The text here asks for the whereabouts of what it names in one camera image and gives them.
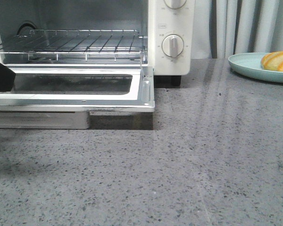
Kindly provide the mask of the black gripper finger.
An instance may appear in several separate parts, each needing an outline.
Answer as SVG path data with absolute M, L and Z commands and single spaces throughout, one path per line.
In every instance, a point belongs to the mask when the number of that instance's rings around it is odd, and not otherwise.
M 16 73 L 0 63 L 0 91 L 11 91 Z

